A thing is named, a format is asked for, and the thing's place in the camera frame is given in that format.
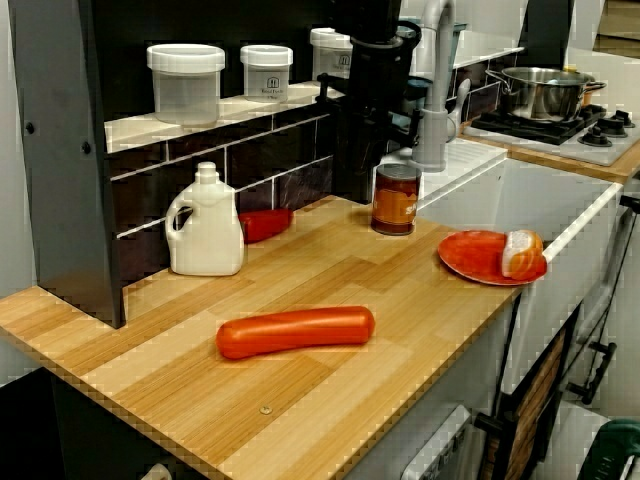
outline wooden countertop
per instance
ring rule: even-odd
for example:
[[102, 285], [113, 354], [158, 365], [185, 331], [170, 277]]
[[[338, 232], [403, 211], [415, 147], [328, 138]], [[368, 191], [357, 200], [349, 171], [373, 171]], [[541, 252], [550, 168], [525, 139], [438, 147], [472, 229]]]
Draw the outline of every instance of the wooden countertop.
[[[386, 237], [368, 211], [328, 197], [233, 277], [142, 280], [120, 330], [33, 287], [0, 301], [0, 333], [209, 478], [342, 478], [519, 293], [447, 271], [451, 229]], [[374, 313], [368, 344], [241, 361], [215, 347], [227, 320], [342, 304]]]
[[595, 165], [593, 163], [581, 162], [570, 158], [552, 155], [550, 153], [537, 152], [528, 148], [516, 147], [501, 142], [493, 142], [478, 137], [461, 134], [460, 138], [473, 142], [484, 143], [494, 147], [504, 148], [509, 151], [507, 157], [523, 162], [535, 163], [545, 167], [563, 170], [565, 172], [577, 173], [587, 177], [599, 178], [609, 182], [625, 184], [629, 178], [633, 177], [640, 170], [640, 141], [636, 142], [618, 160], [609, 167]]

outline white lid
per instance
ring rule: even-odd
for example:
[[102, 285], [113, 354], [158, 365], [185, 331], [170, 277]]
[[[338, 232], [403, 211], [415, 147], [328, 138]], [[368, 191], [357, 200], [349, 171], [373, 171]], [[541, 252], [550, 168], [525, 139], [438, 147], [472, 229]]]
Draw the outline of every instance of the white lid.
[[240, 61], [256, 67], [284, 67], [293, 63], [293, 50], [277, 45], [248, 45], [240, 49]]
[[200, 162], [196, 172], [196, 182], [209, 184], [216, 183], [220, 174], [216, 171], [216, 164], [213, 162]]
[[210, 45], [173, 43], [147, 48], [147, 66], [160, 72], [219, 72], [224, 60], [224, 50]]
[[311, 30], [309, 41], [314, 47], [353, 50], [351, 37], [336, 33], [333, 28], [314, 28]]

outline burner knob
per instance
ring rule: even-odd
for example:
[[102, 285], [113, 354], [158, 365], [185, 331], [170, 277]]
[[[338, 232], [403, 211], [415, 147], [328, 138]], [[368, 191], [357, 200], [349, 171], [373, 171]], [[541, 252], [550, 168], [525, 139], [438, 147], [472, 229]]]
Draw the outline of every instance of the burner knob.
[[611, 118], [615, 120], [622, 120], [622, 123], [624, 124], [625, 128], [635, 128], [635, 125], [631, 122], [631, 119], [629, 118], [629, 112], [616, 110], [616, 114]]
[[590, 128], [584, 137], [578, 139], [580, 143], [590, 145], [592, 147], [610, 147], [611, 142], [607, 139], [607, 136], [602, 133], [602, 129], [597, 125]]
[[610, 137], [624, 138], [627, 136], [622, 120], [616, 118], [601, 118], [596, 125], [602, 129], [602, 133]]

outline stove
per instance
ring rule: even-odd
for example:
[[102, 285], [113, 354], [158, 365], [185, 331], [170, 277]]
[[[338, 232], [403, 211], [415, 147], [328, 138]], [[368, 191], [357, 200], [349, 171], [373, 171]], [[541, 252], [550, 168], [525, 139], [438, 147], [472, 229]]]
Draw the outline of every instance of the stove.
[[465, 135], [609, 166], [640, 140], [629, 114], [589, 105], [570, 122], [534, 122], [499, 111], [483, 113]]

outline dark cabinet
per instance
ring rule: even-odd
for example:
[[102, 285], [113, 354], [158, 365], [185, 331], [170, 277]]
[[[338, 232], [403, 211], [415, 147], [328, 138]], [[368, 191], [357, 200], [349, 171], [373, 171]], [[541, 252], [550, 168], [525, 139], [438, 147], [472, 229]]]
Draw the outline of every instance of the dark cabinet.
[[[38, 285], [119, 328], [128, 276], [120, 265], [118, 192], [104, 125], [153, 111], [146, 48], [223, 47], [223, 97], [242, 91], [239, 51], [248, 43], [293, 47], [292, 82], [310, 80], [309, 29], [328, 19], [331, 2], [9, 0], [9, 6]], [[156, 261], [146, 273], [162, 268]]]
[[156, 463], [205, 477], [41, 368], [0, 388], [0, 478], [139, 480]]

